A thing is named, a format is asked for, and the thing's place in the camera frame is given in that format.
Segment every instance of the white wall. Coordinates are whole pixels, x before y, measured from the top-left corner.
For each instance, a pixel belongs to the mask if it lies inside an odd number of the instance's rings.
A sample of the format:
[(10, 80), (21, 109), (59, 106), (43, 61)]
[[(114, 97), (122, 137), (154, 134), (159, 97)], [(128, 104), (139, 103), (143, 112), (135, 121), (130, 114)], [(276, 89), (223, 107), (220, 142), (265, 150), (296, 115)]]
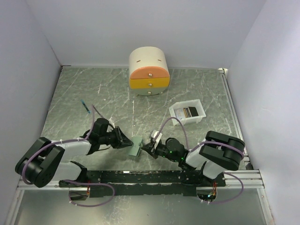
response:
[(300, 1), (267, 1), (229, 68), (229, 87), (278, 225), (300, 220)]
[(63, 65), (127, 66), (141, 46), (171, 67), (228, 68), (265, 0), (27, 0)]
[(0, 224), (19, 175), (15, 164), (40, 136), (59, 64), (24, 0), (0, 1)]

